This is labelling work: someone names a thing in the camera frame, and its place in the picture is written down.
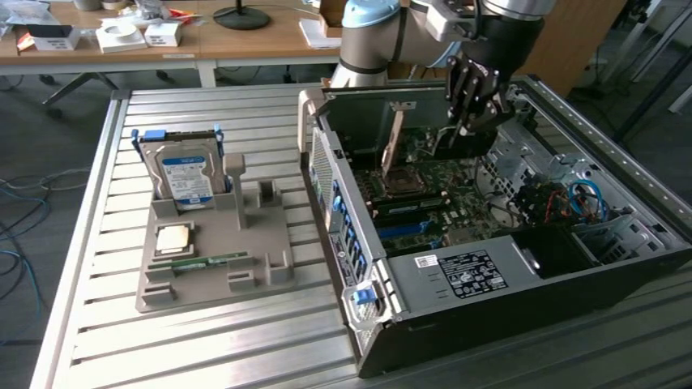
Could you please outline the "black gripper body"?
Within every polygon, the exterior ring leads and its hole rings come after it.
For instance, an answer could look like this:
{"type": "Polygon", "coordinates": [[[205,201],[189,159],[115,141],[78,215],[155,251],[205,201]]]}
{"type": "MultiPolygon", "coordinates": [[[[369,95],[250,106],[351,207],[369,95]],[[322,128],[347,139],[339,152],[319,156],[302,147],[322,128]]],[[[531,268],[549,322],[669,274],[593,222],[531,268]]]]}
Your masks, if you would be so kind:
{"type": "Polygon", "coordinates": [[[543,19],[518,20],[507,16],[479,15],[465,41],[459,45],[463,54],[474,62],[494,68],[510,81],[523,65],[534,42],[543,28],[543,19]]]}

